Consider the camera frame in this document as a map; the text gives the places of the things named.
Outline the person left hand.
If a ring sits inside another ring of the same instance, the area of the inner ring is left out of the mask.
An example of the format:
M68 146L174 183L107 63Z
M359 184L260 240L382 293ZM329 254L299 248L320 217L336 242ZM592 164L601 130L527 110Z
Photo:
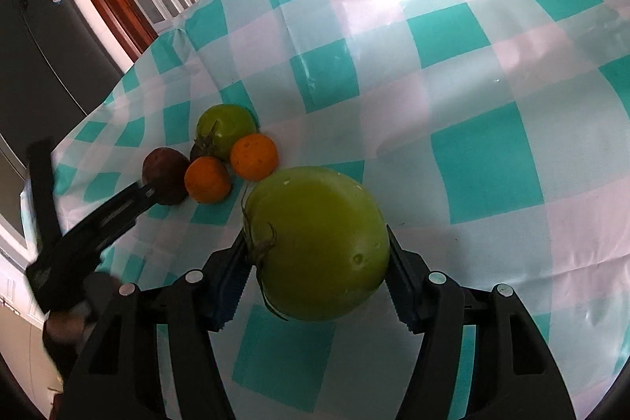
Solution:
M120 286L120 279L105 272L87 276L79 289L80 301L75 306L49 313L44 323L43 341L77 345L105 313Z

